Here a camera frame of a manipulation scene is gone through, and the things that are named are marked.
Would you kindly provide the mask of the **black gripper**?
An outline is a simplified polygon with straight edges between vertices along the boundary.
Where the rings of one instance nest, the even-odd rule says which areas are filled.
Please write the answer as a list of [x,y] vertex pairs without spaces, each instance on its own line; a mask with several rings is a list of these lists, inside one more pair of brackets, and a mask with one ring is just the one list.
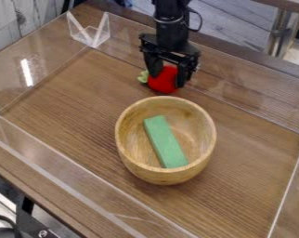
[[158,44],[158,35],[152,33],[142,33],[139,39],[150,75],[156,77],[160,74],[164,69],[163,61],[167,61],[178,66],[176,87],[184,87],[199,68],[200,50],[190,43],[179,49],[168,49]]

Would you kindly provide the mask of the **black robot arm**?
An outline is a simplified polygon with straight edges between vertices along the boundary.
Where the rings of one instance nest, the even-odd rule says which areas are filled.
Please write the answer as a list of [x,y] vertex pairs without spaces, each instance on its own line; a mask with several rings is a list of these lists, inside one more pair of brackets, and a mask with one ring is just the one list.
[[151,0],[155,5],[154,21],[156,33],[140,33],[140,51],[150,75],[156,77],[164,70],[164,62],[176,66],[175,87],[182,88],[198,71],[200,50],[188,42],[190,33],[202,29],[190,27],[190,14],[202,14],[188,5],[191,0]]

